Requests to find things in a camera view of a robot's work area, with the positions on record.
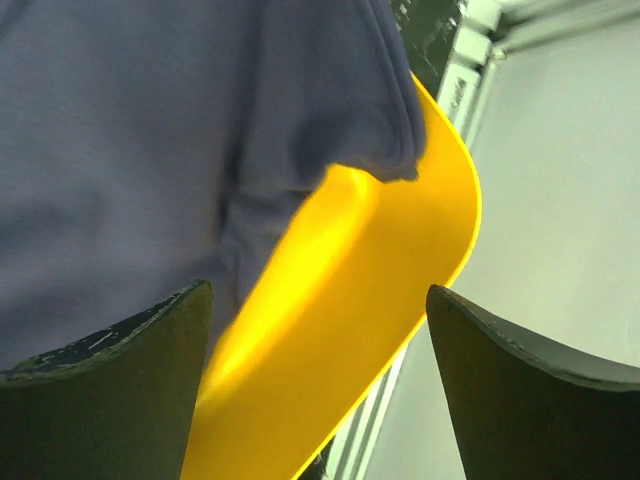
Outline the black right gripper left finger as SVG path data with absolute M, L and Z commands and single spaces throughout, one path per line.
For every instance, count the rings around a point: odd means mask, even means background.
M 2 371 L 2 478 L 179 478 L 213 300 L 198 280 Z

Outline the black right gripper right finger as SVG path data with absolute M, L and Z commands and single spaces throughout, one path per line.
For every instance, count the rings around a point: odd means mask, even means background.
M 639 370 L 430 287 L 426 316 L 468 479 L 636 479 Z

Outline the orange plastic basket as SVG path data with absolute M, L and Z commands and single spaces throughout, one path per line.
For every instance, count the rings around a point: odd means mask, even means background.
M 467 263 L 478 175 L 435 100 L 417 94 L 418 178 L 329 168 L 215 348 L 184 478 L 296 478 L 421 327 L 430 286 L 452 284 Z

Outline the purple garment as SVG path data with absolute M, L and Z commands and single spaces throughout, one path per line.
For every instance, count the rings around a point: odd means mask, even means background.
M 196 279 L 219 339 L 330 166 L 424 147 L 386 1 L 3 2 L 2 366 Z

